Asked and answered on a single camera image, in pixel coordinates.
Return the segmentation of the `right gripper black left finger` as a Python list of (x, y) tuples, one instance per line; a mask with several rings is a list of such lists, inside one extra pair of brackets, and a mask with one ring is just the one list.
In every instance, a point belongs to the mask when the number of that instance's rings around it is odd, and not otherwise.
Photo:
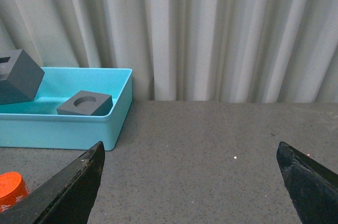
[(14, 206), (1, 223), (87, 223), (101, 184), (105, 148), (97, 142)]

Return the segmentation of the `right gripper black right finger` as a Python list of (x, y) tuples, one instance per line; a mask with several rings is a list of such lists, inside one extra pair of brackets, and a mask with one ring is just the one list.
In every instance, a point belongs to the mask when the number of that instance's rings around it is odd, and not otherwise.
[(337, 174), (280, 142), (276, 159), (302, 223), (337, 223)]

